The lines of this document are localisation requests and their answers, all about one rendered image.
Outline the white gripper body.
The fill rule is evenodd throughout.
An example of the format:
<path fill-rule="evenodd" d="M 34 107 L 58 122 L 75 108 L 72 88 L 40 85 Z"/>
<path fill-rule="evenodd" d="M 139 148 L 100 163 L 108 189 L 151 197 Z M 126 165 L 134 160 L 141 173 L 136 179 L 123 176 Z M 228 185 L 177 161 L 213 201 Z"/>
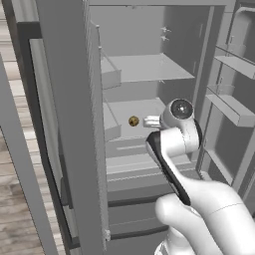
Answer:
<path fill-rule="evenodd" d="M 160 128 L 159 116 L 147 116 L 143 119 L 143 126 L 145 128 Z"/>

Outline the grey door bin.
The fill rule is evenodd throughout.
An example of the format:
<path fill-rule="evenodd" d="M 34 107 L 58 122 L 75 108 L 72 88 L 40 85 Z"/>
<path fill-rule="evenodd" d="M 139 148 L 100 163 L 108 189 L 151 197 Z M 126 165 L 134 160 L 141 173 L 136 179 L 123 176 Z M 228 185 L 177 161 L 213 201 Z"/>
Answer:
<path fill-rule="evenodd" d="M 220 46 L 216 47 L 216 56 L 214 59 L 247 78 L 255 80 L 255 62 Z"/>
<path fill-rule="evenodd" d="M 103 48 L 100 48 L 100 52 L 103 89 L 119 87 L 122 84 L 122 71 L 117 68 Z"/>
<path fill-rule="evenodd" d="M 237 127 L 254 128 L 255 114 L 230 95 L 218 95 L 210 88 L 206 97 Z"/>
<path fill-rule="evenodd" d="M 107 103 L 103 103 L 103 107 L 105 141 L 109 141 L 121 136 L 121 125 L 117 122 L 111 107 Z"/>

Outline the grey crisper drawer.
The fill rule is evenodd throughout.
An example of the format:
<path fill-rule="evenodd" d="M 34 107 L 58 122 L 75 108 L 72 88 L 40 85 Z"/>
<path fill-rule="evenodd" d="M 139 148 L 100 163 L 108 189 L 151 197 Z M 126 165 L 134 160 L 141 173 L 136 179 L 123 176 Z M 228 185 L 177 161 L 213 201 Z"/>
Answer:
<path fill-rule="evenodd" d="M 145 148 L 145 138 L 118 138 L 106 143 L 108 191 L 166 184 Z"/>

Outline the grey right fridge door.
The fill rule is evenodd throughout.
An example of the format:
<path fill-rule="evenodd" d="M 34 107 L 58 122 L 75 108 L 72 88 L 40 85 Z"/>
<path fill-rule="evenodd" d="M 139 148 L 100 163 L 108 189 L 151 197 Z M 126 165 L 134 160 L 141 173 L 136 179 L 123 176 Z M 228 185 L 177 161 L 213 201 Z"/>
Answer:
<path fill-rule="evenodd" d="M 255 62 L 255 0 L 236 0 L 217 46 Z M 254 175 L 255 127 L 237 127 L 206 97 L 208 88 L 234 97 L 255 114 L 255 80 L 213 59 L 200 119 L 204 139 L 197 171 L 204 178 L 231 185 L 244 196 Z"/>

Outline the grey fridge door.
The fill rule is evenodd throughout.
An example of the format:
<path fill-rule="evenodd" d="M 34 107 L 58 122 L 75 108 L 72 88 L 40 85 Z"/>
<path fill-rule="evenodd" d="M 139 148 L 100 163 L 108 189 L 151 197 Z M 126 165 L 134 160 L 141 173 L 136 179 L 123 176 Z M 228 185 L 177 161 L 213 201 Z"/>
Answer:
<path fill-rule="evenodd" d="M 217 46 L 255 62 L 255 0 L 236 0 Z M 204 178 L 231 185 L 244 196 L 254 175 L 255 127 L 237 127 L 206 97 L 208 88 L 234 97 L 255 114 L 255 80 L 213 59 L 200 119 L 204 139 L 197 171 Z"/>
<path fill-rule="evenodd" d="M 89 0 L 2 0 L 67 255 L 105 255 L 99 36 Z"/>

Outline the grey left fridge door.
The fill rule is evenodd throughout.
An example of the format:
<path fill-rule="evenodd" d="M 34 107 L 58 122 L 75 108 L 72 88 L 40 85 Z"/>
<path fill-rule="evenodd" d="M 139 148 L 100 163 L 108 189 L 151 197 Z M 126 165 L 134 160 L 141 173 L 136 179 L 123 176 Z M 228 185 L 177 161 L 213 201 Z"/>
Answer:
<path fill-rule="evenodd" d="M 2 0 L 67 255 L 105 255 L 99 36 L 89 0 Z"/>

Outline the grey fridge body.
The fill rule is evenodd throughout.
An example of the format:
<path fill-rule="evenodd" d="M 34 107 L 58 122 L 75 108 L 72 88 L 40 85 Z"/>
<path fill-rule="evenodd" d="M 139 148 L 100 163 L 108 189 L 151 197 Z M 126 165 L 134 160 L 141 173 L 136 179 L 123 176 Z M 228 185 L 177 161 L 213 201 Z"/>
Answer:
<path fill-rule="evenodd" d="M 193 79 L 123 83 L 103 90 L 104 102 L 186 99 L 199 117 L 215 47 L 235 0 L 91 0 L 100 45 L 109 57 L 164 54 Z M 109 208 L 168 194 L 168 183 L 109 192 Z"/>

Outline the grey freezer drawer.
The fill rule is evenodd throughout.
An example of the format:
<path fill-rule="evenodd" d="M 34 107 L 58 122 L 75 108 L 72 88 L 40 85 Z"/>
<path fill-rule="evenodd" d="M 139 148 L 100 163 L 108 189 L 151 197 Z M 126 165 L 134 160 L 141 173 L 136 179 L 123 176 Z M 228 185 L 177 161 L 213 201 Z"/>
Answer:
<path fill-rule="evenodd" d="M 109 208 L 111 241 L 106 255 L 153 255 L 167 227 L 155 216 L 155 199 Z"/>

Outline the grey side panel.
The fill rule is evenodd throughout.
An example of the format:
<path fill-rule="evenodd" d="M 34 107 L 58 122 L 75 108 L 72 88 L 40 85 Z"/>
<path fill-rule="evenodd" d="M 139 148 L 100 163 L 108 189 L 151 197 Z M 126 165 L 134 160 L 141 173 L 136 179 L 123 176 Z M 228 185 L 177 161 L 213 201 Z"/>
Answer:
<path fill-rule="evenodd" d="M 45 255 L 59 255 L 0 55 L 0 128 Z"/>

